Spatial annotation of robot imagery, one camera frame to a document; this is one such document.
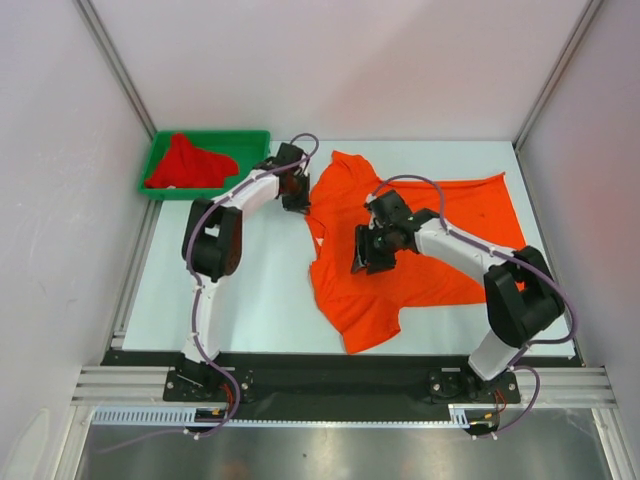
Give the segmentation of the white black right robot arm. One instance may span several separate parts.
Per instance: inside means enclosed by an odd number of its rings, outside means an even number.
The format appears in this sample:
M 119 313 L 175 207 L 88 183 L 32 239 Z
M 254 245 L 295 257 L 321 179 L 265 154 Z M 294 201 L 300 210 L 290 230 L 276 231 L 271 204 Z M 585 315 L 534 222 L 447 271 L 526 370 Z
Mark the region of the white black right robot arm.
M 468 357 L 461 388 L 473 401 L 486 400 L 534 337 L 565 312 L 543 255 L 531 246 L 489 244 L 442 212 L 413 212 L 394 190 L 369 195 L 365 208 L 370 220 L 355 228 L 353 274 L 390 271 L 396 253 L 407 250 L 435 258 L 484 288 L 489 331 Z

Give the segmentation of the orange t shirt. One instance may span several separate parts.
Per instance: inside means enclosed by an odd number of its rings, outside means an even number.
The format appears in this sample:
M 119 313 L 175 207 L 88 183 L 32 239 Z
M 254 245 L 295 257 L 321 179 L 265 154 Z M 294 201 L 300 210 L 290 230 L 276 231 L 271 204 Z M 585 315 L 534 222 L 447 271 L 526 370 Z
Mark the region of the orange t shirt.
M 347 353 L 377 347 L 401 331 L 399 315 L 405 308 L 480 304 L 485 300 L 480 279 L 472 279 L 429 253 L 400 250 L 395 267 L 386 272 L 352 272 L 355 230 L 367 226 L 368 197 L 394 190 L 415 217 L 423 209 L 443 212 L 444 220 L 425 225 L 423 239 L 438 247 L 458 245 L 457 233 L 479 244 L 511 254 L 526 242 L 506 187 L 504 176 L 385 184 L 361 155 L 332 154 L 310 194 L 306 222 L 316 258 L 309 274 L 318 309 L 340 334 Z

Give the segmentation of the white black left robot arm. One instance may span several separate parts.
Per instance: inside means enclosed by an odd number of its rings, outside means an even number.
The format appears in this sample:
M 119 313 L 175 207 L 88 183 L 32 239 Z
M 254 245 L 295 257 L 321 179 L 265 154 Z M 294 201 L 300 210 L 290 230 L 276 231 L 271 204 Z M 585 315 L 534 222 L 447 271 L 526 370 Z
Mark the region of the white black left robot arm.
M 190 331 L 176 372 L 199 399 L 210 399 L 222 384 L 231 383 L 222 368 L 213 364 L 220 352 L 214 324 L 225 279 L 240 265 L 244 221 L 276 199 L 287 211 L 307 213 L 308 166 L 313 155 L 294 141 L 283 142 L 275 155 L 255 165 L 236 187 L 191 204 L 181 253 L 194 281 L 193 301 Z

